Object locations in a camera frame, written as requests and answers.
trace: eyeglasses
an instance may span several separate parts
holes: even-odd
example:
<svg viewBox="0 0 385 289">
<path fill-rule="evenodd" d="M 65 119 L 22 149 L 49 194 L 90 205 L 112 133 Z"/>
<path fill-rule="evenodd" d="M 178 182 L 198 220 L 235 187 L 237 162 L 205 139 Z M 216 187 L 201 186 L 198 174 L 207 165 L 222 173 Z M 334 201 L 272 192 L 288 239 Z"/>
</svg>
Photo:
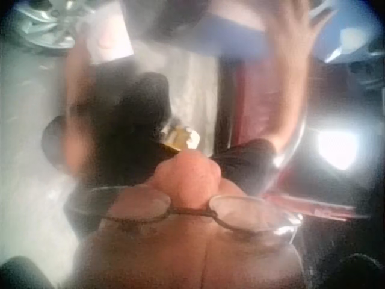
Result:
<svg viewBox="0 0 385 289">
<path fill-rule="evenodd" d="M 293 214 L 256 197 L 214 196 L 205 210 L 176 208 L 168 195 L 145 185 L 95 188 L 82 198 L 83 202 L 71 204 L 70 209 L 123 224 L 160 222 L 172 214 L 191 215 L 213 218 L 220 226 L 243 234 L 288 233 L 292 238 L 301 225 Z"/>
</svg>

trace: person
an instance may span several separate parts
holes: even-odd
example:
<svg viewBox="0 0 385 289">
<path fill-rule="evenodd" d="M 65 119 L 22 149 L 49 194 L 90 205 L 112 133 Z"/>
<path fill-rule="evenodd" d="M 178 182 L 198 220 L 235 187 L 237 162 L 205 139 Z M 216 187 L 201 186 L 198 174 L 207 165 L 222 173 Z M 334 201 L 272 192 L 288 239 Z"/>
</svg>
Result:
<svg viewBox="0 0 385 289">
<path fill-rule="evenodd" d="M 263 14 L 282 91 L 277 121 L 260 139 L 211 158 L 153 141 L 170 114 L 161 75 L 139 78 L 128 92 L 137 97 L 100 124 L 85 40 L 76 42 L 67 57 L 63 135 L 66 167 L 81 183 L 66 204 L 81 241 L 70 287 L 303 286 L 293 247 L 261 247 L 250 234 L 255 210 L 264 209 L 248 196 L 259 192 L 297 126 L 309 55 L 332 13 L 313 23 L 308 0 L 279 1 L 279 13 Z"/>
</svg>

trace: concrete floor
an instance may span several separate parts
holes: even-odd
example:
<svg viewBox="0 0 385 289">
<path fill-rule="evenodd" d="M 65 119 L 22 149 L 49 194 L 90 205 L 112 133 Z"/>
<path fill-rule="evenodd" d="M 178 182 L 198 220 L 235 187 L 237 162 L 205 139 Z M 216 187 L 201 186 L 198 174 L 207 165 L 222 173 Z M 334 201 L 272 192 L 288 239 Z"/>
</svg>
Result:
<svg viewBox="0 0 385 289">
<path fill-rule="evenodd" d="M 53 284 L 71 272 L 78 241 L 63 204 L 76 180 L 54 169 L 40 141 L 61 113 L 63 58 L 1 45 L 1 252 L 33 260 Z M 212 152 L 217 107 L 217 63 L 179 48 L 133 43 L 143 71 L 164 73 L 173 114 L 201 136 Z"/>
</svg>

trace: black sleeve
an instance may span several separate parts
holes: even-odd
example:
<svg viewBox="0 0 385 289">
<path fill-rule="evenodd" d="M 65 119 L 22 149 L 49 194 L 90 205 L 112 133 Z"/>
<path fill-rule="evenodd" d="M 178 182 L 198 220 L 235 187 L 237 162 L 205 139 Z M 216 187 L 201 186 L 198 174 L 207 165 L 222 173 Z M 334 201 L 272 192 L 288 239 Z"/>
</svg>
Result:
<svg viewBox="0 0 385 289">
<path fill-rule="evenodd" d="M 253 140 L 213 155 L 221 167 L 222 177 L 234 182 L 249 196 L 266 189 L 273 177 L 275 149 L 268 140 Z"/>
</svg>

